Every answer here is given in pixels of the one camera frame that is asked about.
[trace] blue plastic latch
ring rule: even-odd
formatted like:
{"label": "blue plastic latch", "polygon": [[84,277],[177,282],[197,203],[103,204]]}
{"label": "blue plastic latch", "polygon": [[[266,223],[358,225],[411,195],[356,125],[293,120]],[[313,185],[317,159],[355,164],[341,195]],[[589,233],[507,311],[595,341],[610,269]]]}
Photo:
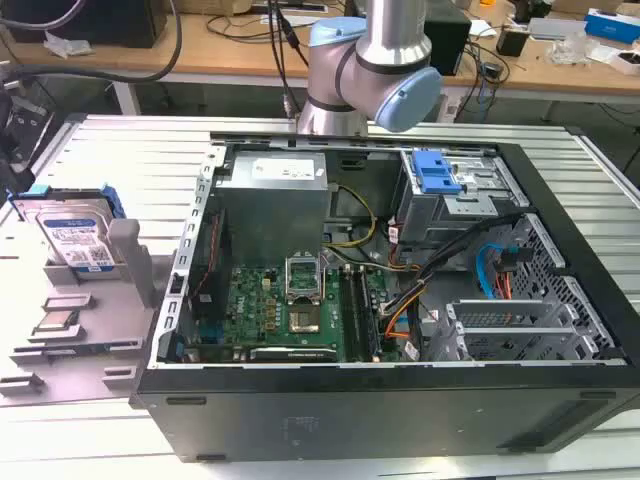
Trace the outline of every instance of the blue plastic latch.
{"label": "blue plastic latch", "polygon": [[109,199],[111,202],[112,213],[115,218],[127,218],[124,213],[124,208],[122,207],[122,202],[120,201],[120,197],[118,197],[118,192],[116,189],[109,186],[109,184],[105,183],[100,190],[105,197]]}
{"label": "blue plastic latch", "polygon": [[442,153],[432,150],[413,152],[413,165],[420,180],[422,193],[457,195],[462,187],[453,178],[453,168]]}
{"label": "blue plastic latch", "polygon": [[51,190],[51,187],[49,185],[34,183],[33,185],[31,185],[31,188],[27,192],[22,193],[21,196],[23,198],[45,198],[49,193],[49,190]]}

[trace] blue hard drive label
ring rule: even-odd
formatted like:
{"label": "blue hard drive label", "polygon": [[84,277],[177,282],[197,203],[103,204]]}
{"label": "blue hard drive label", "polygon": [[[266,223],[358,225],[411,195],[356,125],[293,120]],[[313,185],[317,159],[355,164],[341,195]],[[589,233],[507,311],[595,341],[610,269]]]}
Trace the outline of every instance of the blue hard drive label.
{"label": "blue hard drive label", "polygon": [[81,228],[95,227],[96,221],[87,219],[69,219],[69,220],[45,220],[44,225],[49,228]]}
{"label": "blue hard drive label", "polygon": [[80,272],[113,270],[115,262],[104,241],[106,232],[90,218],[47,219],[47,236],[71,268]]}

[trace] motherboard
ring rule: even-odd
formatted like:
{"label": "motherboard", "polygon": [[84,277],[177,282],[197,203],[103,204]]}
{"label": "motherboard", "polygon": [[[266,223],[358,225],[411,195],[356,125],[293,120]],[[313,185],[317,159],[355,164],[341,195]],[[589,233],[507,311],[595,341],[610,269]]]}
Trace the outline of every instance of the motherboard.
{"label": "motherboard", "polygon": [[[379,351],[378,306],[388,298],[384,274],[329,265],[319,275],[309,268],[287,275],[286,269],[234,267],[222,321],[199,319],[200,351],[226,351],[230,361],[277,362],[296,352],[307,361],[371,361]],[[292,300],[288,288],[311,292],[316,286],[317,300]]]}

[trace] label sticker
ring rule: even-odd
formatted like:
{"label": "label sticker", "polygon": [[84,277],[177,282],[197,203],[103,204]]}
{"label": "label sticker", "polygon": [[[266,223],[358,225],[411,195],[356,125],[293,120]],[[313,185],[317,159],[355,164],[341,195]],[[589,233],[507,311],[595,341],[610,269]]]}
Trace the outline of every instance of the label sticker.
{"label": "label sticker", "polygon": [[313,160],[295,158],[258,158],[251,172],[259,180],[313,180]]}
{"label": "label sticker", "polygon": [[389,227],[389,243],[398,244],[398,227]]}
{"label": "label sticker", "polygon": [[56,250],[71,268],[83,272],[113,270],[115,262],[100,239],[95,220],[45,220],[43,223]]}
{"label": "label sticker", "polygon": [[418,359],[420,358],[420,352],[416,347],[413,346],[413,343],[409,341],[405,344],[404,351],[407,355],[409,355],[409,358],[414,362],[417,362]]}

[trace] ram slot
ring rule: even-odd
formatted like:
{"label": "ram slot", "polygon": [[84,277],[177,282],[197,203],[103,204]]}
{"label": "ram slot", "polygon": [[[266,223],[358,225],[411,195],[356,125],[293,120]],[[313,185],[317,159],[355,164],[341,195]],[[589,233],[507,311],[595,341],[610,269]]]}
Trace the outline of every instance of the ram slot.
{"label": "ram slot", "polygon": [[371,357],[379,348],[377,328],[374,323],[369,287],[367,286],[367,274],[365,272],[360,271],[353,274],[353,288],[358,312],[360,353],[363,361],[370,362]]}
{"label": "ram slot", "polygon": [[355,362],[358,360],[358,332],[356,330],[351,280],[352,277],[349,273],[340,270],[340,310],[344,332],[344,353],[347,362]]}

